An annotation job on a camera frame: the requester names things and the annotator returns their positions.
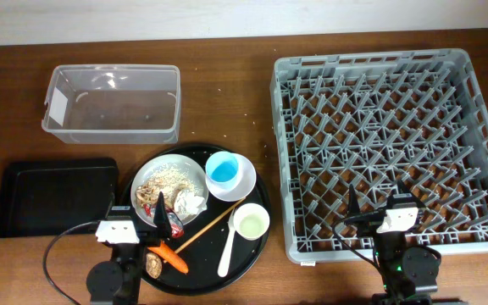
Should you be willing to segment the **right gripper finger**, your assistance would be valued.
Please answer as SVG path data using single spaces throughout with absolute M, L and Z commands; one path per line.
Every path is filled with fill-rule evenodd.
M 361 212 L 358 204 L 358 195 L 355 192 L 353 185 L 349 186 L 348 195 L 349 195 L 348 215 L 349 216 L 359 215 Z
M 397 203 L 413 203 L 417 208 L 425 208 L 424 203 L 401 180 L 396 182 L 396 188 L 398 191 L 396 194 Z

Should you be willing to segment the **red snack wrapper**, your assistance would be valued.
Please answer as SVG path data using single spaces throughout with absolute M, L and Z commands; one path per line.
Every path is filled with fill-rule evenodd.
M 155 205 L 145 204 L 142 209 L 149 219 L 153 219 L 155 213 Z M 166 207 L 165 211 L 167 213 L 171 226 L 171 237 L 174 239 L 182 237 L 184 235 L 184 225 L 181 222 L 180 218 L 170 207 Z

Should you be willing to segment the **white tissue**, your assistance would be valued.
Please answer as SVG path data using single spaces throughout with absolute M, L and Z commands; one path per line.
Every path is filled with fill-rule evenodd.
M 196 217 L 206 209 L 206 199 L 196 195 L 189 189 L 179 191 L 175 198 L 174 211 L 182 222 Z

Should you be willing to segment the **grey plate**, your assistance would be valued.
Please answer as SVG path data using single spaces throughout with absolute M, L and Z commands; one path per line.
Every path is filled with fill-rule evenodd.
M 189 157 L 162 155 L 146 162 L 135 174 L 130 201 L 139 218 L 154 226 L 153 215 L 158 193 L 164 194 L 165 207 L 183 225 L 190 224 L 207 209 L 208 189 L 205 172 Z

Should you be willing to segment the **rice and peanut shells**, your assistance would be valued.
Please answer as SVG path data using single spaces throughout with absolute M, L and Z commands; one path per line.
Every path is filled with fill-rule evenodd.
M 164 165 L 156 169 L 153 175 L 137 188 L 135 191 L 137 204 L 140 208 L 145 204 L 156 205 L 158 194 L 162 192 L 165 206 L 174 208 L 175 198 L 183 189 L 197 191 L 186 172 L 175 166 Z

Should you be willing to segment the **wooden chopstick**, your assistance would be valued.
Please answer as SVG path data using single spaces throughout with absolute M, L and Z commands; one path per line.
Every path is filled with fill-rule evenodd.
M 222 220 L 227 214 L 232 213 L 232 211 L 238 205 L 240 205 L 242 202 L 244 202 L 245 199 L 246 199 L 246 197 L 243 197 L 239 201 L 233 203 L 221 215 L 219 215 L 218 217 L 216 217 L 214 220 L 212 220 L 210 223 L 208 223 L 205 227 L 203 227 L 202 229 L 200 229 L 194 236 L 192 236 L 190 239 L 188 239 L 187 241 L 185 241 L 181 246 L 179 246 L 175 250 L 175 253 L 178 254 L 182 250 L 184 250 L 186 247 L 188 247 L 189 245 L 191 245 L 197 238 L 199 238 L 201 235 L 203 235 L 206 231 L 210 230 L 214 225 L 216 225 L 220 220 Z

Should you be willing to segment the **white plastic fork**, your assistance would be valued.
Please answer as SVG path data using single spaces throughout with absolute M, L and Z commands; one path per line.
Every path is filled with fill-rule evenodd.
M 228 220 L 228 236 L 217 269 L 217 274 L 219 277 L 225 277 L 229 272 L 230 257 L 231 257 L 233 242 L 236 233 L 236 229 L 234 226 L 234 213 L 235 210 L 232 210 Z

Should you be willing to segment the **blue plastic cup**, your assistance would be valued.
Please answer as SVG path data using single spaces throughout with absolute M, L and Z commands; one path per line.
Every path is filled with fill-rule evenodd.
M 222 190 L 232 188 L 237 180 L 239 164 L 232 152 L 216 152 L 206 162 L 206 175 Z

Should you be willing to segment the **small white cup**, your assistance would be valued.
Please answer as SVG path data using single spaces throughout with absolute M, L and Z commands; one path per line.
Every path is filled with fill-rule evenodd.
M 240 236 L 246 240 L 255 241 L 269 229 L 270 217 L 264 206 L 257 203 L 246 203 L 235 211 L 233 224 Z

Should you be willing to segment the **white shallow bowl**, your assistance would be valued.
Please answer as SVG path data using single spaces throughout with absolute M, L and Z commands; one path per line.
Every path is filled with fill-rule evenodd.
M 256 170 L 252 162 L 248 158 L 238 153 L 233 154 L 236 156 L 238 161 L 239 171 L 235 185 L 229 190 L 222 190 L 214 185 L 214 183 L 206 175 L 205 165 L 205 181 L 208 191 L 219 200 L 225 202 L 235 202 L 243 197 L 246 197 L 255 187 L 257 179 Z

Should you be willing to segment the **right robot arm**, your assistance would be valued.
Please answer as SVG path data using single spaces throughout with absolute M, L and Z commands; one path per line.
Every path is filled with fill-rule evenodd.
M 436 277 L 441 255 L 427 246 L 408 245 L 406 234 L 415 230 L 425 205 L 404 185 L 396 183 L 396 191 L 386 205 L 364 213 L 358 206 L 358 195 L 349 187 L 348 215 L 345 225 L 357 229 L 357 237 L 373 240 L 373 258 L 369 262 L 377 269 L 384 292 L 374 294 L 373 304 L 431 304 L 430 294 L 438 290 Z

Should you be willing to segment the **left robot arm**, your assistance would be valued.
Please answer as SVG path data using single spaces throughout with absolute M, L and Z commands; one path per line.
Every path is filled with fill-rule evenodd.
M 86 277 L 91 304 L 137 304 L 147 247 L 171 236 L 164 194 L 158 194 L 153 225 L 141 226 L 132 206 L 113 206 L 95 233 L 97 241 L 111 248 L 111 257 L 96 264 Z

